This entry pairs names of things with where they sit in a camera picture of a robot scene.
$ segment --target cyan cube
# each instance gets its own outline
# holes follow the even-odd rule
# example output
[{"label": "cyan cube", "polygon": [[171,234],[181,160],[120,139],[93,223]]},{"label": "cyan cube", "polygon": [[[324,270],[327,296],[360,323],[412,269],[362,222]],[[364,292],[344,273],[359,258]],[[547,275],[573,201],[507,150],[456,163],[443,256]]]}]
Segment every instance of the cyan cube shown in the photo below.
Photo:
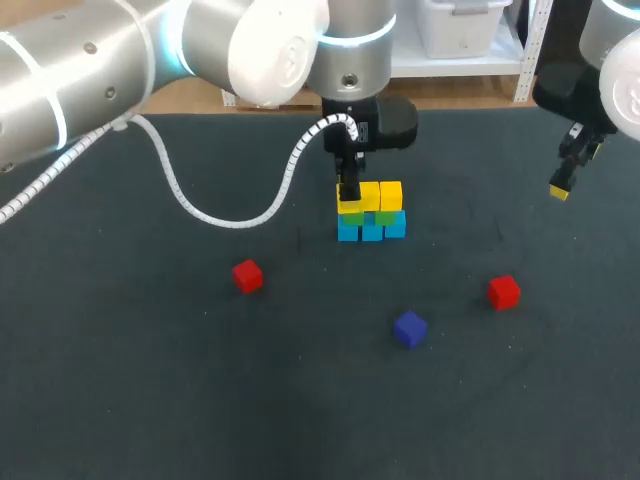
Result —
[{"label": "cyan cube", "polygon": [[363,242],[381,242],[384,237],[384,227],[376,225],[376,216],[373,213],[364,214],[364,225],[362,226]]},{"label": "cyan cube", "polygon": [[385,238],[405,238],[407,236],[407,214],[404,210],[396,212],[396,221],[391,227],[385,227]]},{"label": "cyan cube", "polygon": [[357,242],[360,227],[357,225],[346,225],[342,215],[338,215],[338,241]]},{"label": "cyan cube", "polygon": [[407,312],[396,320],[393,336],[411,350],[427,336],[427,322],[415,313]]}]

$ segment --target white shelf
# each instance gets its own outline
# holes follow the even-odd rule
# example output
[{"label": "white shelf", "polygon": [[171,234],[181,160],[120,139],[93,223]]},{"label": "white shelf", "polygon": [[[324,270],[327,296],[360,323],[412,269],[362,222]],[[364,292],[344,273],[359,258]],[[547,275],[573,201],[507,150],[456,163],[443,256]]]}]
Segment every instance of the white shelf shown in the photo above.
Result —
[{"label": "white shelf", "polygon": [[428,58],[415,16],[398,14],[393,45],[393,78],[520,75],[524,50],[503,16],[489,55],[479,58]]}]

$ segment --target white coiled cable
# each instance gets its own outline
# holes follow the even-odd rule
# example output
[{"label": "white coiled cable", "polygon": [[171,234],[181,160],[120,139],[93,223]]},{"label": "white coiled cable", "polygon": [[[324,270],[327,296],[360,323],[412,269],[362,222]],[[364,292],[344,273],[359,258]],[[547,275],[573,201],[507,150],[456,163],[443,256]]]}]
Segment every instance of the white coiled cable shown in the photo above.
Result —
[{"label": "white coiled cable", "polygon": [[[271,206],[262,215],[254,219],[241,222],[233,222],[211,217],[194,207],[193,204],[191,204],[191,202],[189,202],[189,200],[184,196],[184,193],[182,193],[180,185],[178,184],[178,180],[176,179],[176,176],[173,172],[173,168],[171,167],[169,154],[167,153],[164,142],[162,141],[162,138],[160,137],[160,134],[158,133],[156,128],[151,124],[151,122],[140,115],[134,116],[131,121],[140,125],[151,138],[158,152],[158,156],[160,157],[160,162],[162,164],[165,176],[167,177],[167,181],[169,182],[169,187],[171,188],[171,191],[173,192],[180,205],[182,205],[182,207],[187,212],[189,212],[198,220],[201,220],[210,225],[215,225],[217,227],[230,229],[246,229],[257,227],[258,225],[262,225],[263,223],[269,221],[278,212],[287,196],[287,193],[289,192],[291,180],[293,179],[293,174],[295,172],[296,165],[298,164],[298,160],[302,155],[302,152],[305,150],[305,148],[307,148],[309,142],[322,130],[336,123],[343,123],[346,126],[347,132],[351,139],[353,141],[356,141],[358,139],[358,126],[356,125],[355,120],[348,115],[330,115],[318,121],[309,130],[307,130],[307,132],[305,132],[300,141],[294,147],[293,152],[291,152],[291,156],[289,157],[289,162],[287,163],[284,177],[282,179],[282,184],[280,185],[280,190],[278,191],[278,194],[276,195],[276,198]],[[114,121],[113,123],[107,124],[104,127],[100,127],[97,130],[94,130],[93,132],[86,135],[82,140],[71,147],[69,151],[67,151],[58,160],[56,160],[54,164],[51,165],[42,175],[40,175],[27,188],[25,188],[22,193],[18,194],[7,205],[2,207],[0,209],[0,225],[6,223],[11,217],[13,217],[20,210],[26,207],[27,204],[31,202],[36,195],[42,192],[42,190],[44,190],[47,185],[49,185],[58,175],[60,175],[63,170],[71,165],[80,155],[82,155],[82,153],[84,153],[91,145],[93,145],[98,139],[100,139],[100,137],[104,136],[109,130],[111,130],[113,128],[113,124],[116,122],[122,122],[122,117]]]},{"label": "white coiled cable", "polygon": [[7,220],[26,207],[27,204],[33,200],[36,195],[42,192],[42,190],[44,190],[44,188],[58,175],[60,175],[64,169],[71,165],[80,155],[82,155],[109,130],[111,130],[111,124],[100,127],[86,135],[82,140],[58,158],[58,160],[47,168],[44,173],[31,182],[31,184],[25,188],[22,193],[19,193],[13,200],[0,208],[0,225],[7,222]]},{"label": "white coiled cable", "polygon": [[162,168],[164,169],[164,174],[167,177],[167,181],[169,182],[169,187],[171,188],[173,195],[176,197],[176,200],[178,200],[178,203],[180,203],[180,205],[182,205],[182,207],[187,212],[196,217],[198,220],[208,223],[209,225],[215,225],[216,227],[229,229],[246,229],[257,227],[258,225],[262,225],[263,223],[268,222],[278,212],[278,210],[280,210],[280,207],[282,206],[282,203],[284,202],[285,198],[287,197],[287,193],[289,192],[291,180],[293,179],[293,174],[295,172],[296,165],[298,164],[298,160],[300,159],[300,155],[302,155],[302,152],[305,150],[305,148],[307,148],[309,142],[322,130],[336,123],[343,123],[347,127],[347,131],[351,139],[354,142],[358,140],[358,126],[356,125],[355,120],[348,115],[330,115],[318,121],[315,125],[313,125],[309,130],[305,132],[305,134],[298,141],[293,151],[291,152],[291,155],[289,156],[289,162],[287,163],[287,167],[284,171],[282,183],[280,184],[280,190],[278,190],[278,194],[276,195],[276,198],[271,206],[262,215],[259,215],[256,218],[240,222],[233,222],[212,217],[194,207],[193,204],[184,196],[184,193],[182,193],[182,189],[180,188],[175,173],[173,172],[173,168],[171,167],[171,161],[169,160],[167,149],[158,131],[151,124],[151,122],[149,122],[149,120],[139,115],[134,117],[132,119],[132,122],[140,125],[147,132],[147,134],[151,138],[151,141],[153,141],[153,144],[158,151],[160,163],[162,164]]}]

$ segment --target dark gray table mat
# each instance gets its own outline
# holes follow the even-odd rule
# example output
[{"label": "dark gray table mat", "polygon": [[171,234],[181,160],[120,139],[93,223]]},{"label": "dark gray table mat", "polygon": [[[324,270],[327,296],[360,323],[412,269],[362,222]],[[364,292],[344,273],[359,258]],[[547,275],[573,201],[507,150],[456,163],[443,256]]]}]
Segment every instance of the dark gray table mat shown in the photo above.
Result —
[{"label": "dark gray table mat", "polygon": [[[245,219],[313,118],[152,120],[193,203]],[[138,127],[109,134],[0,229],[0,478],[638,478],[640,147],[612,139],[562,204],[568,122],[421,121],[369,159],[409,222],[373,245],[335,241],[321,142],[281,213],[233,232],[179,207]],[[249,257],[266,287],[243,297]],[[523,298],[496,314],[504,274]],[[408,309],[430,327],[410,353],[390,336]]]}]

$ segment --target screw hole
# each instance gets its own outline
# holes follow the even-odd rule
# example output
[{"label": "screw hole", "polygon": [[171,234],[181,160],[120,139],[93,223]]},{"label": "screw hole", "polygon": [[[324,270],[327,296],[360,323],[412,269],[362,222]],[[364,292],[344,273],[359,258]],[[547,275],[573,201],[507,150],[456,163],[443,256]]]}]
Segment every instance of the screw hole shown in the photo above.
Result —
[{"label": "screw hole", "polygon": [[84,51],[89,55],[95,55],[96,53],[98,53],[98,47],[93,42],[87,42],[84,44]]},{"label": "screw hole", "polygon": [[342,77],[342,85],[344,85],[346,88],[355,88],[357,84],[358,77],[356,77],[353,73]]}]

